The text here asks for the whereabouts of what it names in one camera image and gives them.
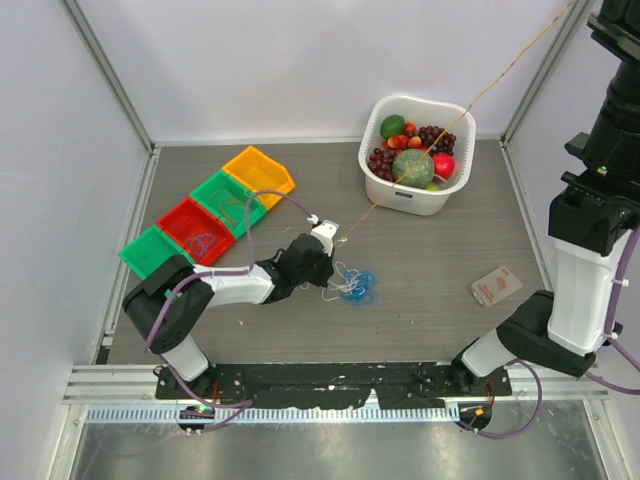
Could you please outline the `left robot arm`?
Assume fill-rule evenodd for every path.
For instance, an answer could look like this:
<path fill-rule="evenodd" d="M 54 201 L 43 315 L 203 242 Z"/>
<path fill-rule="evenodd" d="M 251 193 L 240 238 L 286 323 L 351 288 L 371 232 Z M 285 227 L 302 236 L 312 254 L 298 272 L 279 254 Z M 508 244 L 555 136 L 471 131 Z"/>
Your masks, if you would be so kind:
<path fill-rule="evenodd" d="M 127 294 L 122 308 L 145 348 L 178 376 L 179 388 L 200 399 L 213 385 L 211 362 L 191 335 L 203 312 L 231 304 L 275 303 L 303 284 L 326 287 L 333 254 L 333 240 L 312 232 L 273 257 L 239 269 L 191 264 L 174 255 Z"/>

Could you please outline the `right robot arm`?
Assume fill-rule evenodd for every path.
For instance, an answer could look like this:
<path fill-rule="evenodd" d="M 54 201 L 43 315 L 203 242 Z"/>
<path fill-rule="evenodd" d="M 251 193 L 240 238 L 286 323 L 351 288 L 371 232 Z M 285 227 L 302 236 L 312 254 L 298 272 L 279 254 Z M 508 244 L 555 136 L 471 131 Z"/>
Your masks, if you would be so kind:
<path fill-rule="evenodd" d="M 462 394 L 477 393 L 517 359 L 580 378 L 601 346 L 620 346 L 615 310 L 639 240 L 639 4 L 605 1 L 588 25 L 620 65 L 591 132 L 565 145 L 586 169 L 564 173 L 567 187 L 550 204 L 556 288 L 535 292 L 452 360 Z"/>

